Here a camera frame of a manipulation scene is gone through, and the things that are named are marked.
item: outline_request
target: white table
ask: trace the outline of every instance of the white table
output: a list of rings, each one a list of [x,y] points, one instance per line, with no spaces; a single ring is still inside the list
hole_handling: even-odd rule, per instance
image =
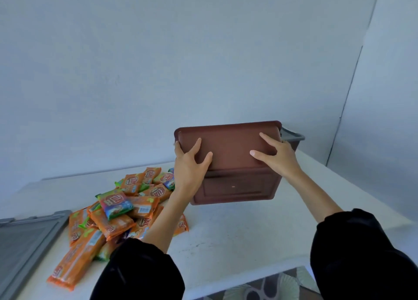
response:
[[[385,230],[404,229],[412,224],[311,157],[301,151],[296,154],[303,170],[344,210],[362,208],[371,212]],[[171,162],[158,166],[167,171],[173,165]],[[144,169],[138,167],[30,183],[3,203],[0,218],[25,218],[84,208],[95,201],[94,195],[112,189],[114,181]],[[190,232],[174,237],[169,248],[185,282],[184,299],[195,299],[309,263],[316,222],[285,180],[281,181],[273,200],[189,205],[185,216]],[[18,299],[89,298],[104,268],[102,263],[94,261],[73,292],[46,283],[69,249],[67,234],[65,229]]]

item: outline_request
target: black shirt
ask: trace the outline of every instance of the black shirt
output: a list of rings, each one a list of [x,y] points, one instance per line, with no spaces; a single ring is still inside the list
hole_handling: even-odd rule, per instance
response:
[[[417,266],[396,250],[373,214],[335,213],[317,225],[311,267],[322,297],[402,299],[416,294]],[[169,255],[128,239],[111,256],[92,300],[181,299],[185,287]]]

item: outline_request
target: white wall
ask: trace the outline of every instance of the white wall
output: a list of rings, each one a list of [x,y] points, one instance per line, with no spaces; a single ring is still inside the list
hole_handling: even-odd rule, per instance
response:
[[[418,0],[378,0],[328,167],[418,221]]]
[[[375,0],[0,0],[2,192],[281,120],[325,162]]]

